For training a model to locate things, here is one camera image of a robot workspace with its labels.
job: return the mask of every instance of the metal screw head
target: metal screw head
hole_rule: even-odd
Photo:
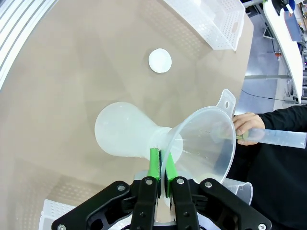
[[[183,183],[184,183],[184,180],[181,179],[181,178],[179,178],[179,179],[177,180],[177,183],[178,183],[178,184],[183,184]]]
[[[211,187],[212,187],[212,184],[211,184],[209,181],[207,181],[207,182],[205,183],[205,186],[206,186],[207,188],[211,188]]]
[[[58,226],[58,230],[66,230],[65,225],[60,224],[60,225]]]
[[[120,185],[120,186],[118,186],[118,188],[117,188],[119,191],[124,191],[126,188],[125,188],[125,186],[123,186],[123,185]]]
[[[151,184],[153,184],[153,181],[151,179],[147,179],[146,184],[151,185]]]
[[[259,230],[266,230],[267,226],[265,224],[260,224],[260,225],[258,225],[258,229]]]

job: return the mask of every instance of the gray floor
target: gray floor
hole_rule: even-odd
[[[279,61],[273,53],[272,40],[262,35],[266,28],[260,15],[250,18],[254,24],[253,42],[246,75],[277,75]],[[257,96],[274,98],[277,80],[245,80],[243,90]],[[250,96],[241,92],[236,115],[246,112],[265,113],[273,111],[274,100]]]

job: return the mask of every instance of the table surface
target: table surface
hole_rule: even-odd
[[[282,50],[283,57],[286,60],[294,83],[298,101],[301,103],[303,90],[303,61],[297,42],[292,41],[288,27],[284,21],[284,10],[282,9],[280,16],[278,16],[272,4],[272,0],[268,0],[263,5],[263,11]]]
[[[99,112],[129,102],[174,127],[216,105],[225,88],[238,98],[252,35],[245,16],[237,51],[213,51],[160,0],[59,1],[1,89],[2,228],[37,229],[45,199],[76,206],[115,180],[131,183],[148,161],[104,153],[94,137]],[[165,74],[148,66],[156,48],[172,56]]]

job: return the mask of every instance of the black sleeve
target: black sleeve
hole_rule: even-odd
[[[266,129],[293,132],[307,131],[307,105],[296,105],[258,115],[262,118]]]

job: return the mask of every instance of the person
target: person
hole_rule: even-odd
[[[237,135],[251,128],[307,132],[307,105],[235,116]],[[307,230],[307,149],[238,140],[228,178],[250,182],[252,206],[273,230]]]

